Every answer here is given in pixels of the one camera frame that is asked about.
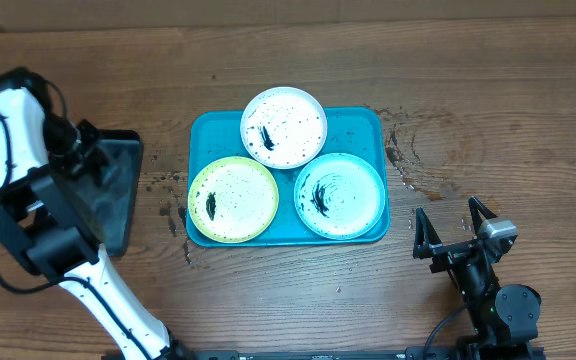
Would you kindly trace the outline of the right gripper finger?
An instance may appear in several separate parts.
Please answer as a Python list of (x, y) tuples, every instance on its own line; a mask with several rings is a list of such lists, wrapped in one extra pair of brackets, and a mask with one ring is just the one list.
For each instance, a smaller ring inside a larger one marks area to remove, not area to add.
[(485, 220), (496, 218), (497, 215), (489, 210), (476, 196), (468, 199), (469, 211), (472, 219), (472, 227), (478, 232)]
[(434, 229), (431, 221), (427, 217), (426, 213), (421, 207), (415, 210), (416, 218), (416, 233), (414, 240), (415, 249), (423, 249), (440, 246), (442, 241), (440, 240), (436, 230)]

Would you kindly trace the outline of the yellow plate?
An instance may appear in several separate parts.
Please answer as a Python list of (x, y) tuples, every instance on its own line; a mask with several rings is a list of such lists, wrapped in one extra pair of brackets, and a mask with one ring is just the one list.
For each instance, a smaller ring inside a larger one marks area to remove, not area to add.
[(241, 156), (215, 160), (194, 178), (187, 209), (194, 226), (223, 244), (247, 242), (264, 232), (279, 207), (279, 189), (270, 171)]

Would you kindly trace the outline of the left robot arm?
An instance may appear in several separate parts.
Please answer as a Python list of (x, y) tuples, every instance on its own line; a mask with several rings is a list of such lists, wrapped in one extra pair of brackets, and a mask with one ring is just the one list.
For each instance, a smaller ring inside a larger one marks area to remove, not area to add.
[(46, 287), (77, 298), (121, 358), (189, 359), (112, 263), (127, 250), (142, 157), (135, 131), (71, 121), (41, 75), (0, 75), (0, 245)]

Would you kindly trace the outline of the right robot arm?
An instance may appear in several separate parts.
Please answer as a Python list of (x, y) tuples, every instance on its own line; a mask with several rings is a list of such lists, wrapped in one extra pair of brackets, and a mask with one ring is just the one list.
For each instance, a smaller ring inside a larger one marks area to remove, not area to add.
[[(493, 270), (514, 245), (516, 225), (497, 216), (477, 197), (468, 199), (475, 234), (464, 242), (444, 244), (423, 209), (418, 208), (413, 245), (415, 259), (429, 259), (433, 273), (445, 272), (459, 291), (463, 305), (441, 320), (420, 348), (410, 348), (413, 359), (543, 359), (537, 323), (542, 299), (533, 288), (502, 286)], [(474, 333), (461, 336), (452, 347), (435, 347), (433, 341), (446, 324), (466, 312)]]

